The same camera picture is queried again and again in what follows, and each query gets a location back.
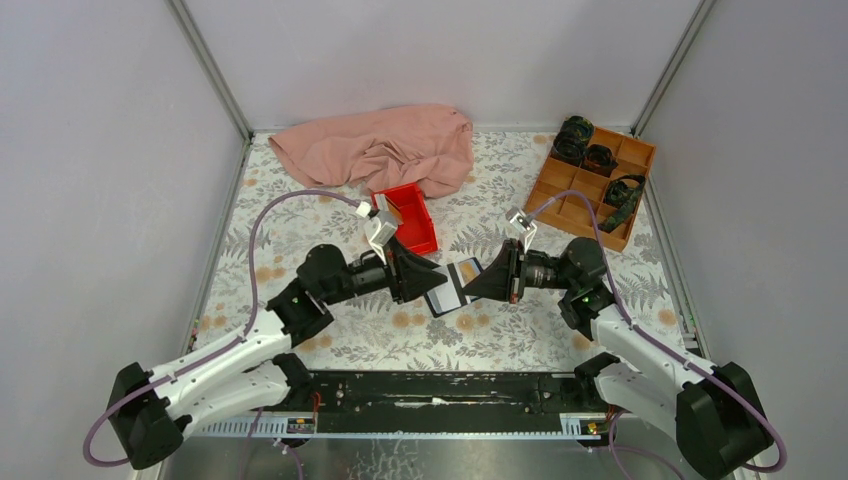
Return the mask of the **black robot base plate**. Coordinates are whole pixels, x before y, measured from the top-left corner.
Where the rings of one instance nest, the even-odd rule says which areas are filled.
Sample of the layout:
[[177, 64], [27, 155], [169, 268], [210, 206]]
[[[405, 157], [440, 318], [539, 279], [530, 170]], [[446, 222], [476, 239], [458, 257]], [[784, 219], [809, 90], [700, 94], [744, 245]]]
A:
[[315, 371], [275, 414], [303, 413], [320, 434], [554, 434], [613, 407], [571, 372]]

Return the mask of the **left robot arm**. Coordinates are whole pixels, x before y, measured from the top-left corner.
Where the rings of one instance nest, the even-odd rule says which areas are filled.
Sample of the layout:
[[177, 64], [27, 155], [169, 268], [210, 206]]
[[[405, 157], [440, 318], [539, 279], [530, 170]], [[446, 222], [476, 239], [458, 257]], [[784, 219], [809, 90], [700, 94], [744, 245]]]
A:
[[447, 280], [395, 239], [353, 262], [334, 245], [312, 248], [295, 279], [240, 330], [149, 370], [132, 363], [117, 373], [108, 421], [125, 463], [147, 469], [197, 430], [246, 410], [301, 409], [311, 387], [292, 351], [333, 322], [330, 306], [383, 289], [403, 304]]

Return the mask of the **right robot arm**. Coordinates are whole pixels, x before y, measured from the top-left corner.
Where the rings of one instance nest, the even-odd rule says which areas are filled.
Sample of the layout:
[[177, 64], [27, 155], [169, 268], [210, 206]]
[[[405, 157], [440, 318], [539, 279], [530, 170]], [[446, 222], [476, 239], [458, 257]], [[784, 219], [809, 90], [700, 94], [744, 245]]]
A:
[[594, 239], [579, 237], [557, 257], [509, 239], [463, 291], [511, 304], [528, 288], [563, 291], [558, 306], [567, 326], [605, 349], [575, 368], [577, 405], [597, 412], [611, 404], [638, 416], [674, 440], [706, 479], [721, 479], [774, 445], [748, 373], [651, 336], [603, 282], [606, 272]]

